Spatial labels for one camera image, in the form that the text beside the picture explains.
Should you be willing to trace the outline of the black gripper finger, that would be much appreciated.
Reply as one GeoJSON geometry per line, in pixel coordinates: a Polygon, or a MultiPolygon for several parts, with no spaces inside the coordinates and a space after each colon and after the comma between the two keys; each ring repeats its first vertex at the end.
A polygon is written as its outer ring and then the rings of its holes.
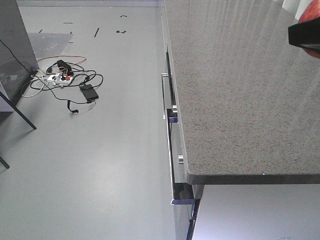
{"type": "Polygon", "coordinates": [[[320,52],[320,20],[312,19],[288,27],[290,45],[320,52]]]}

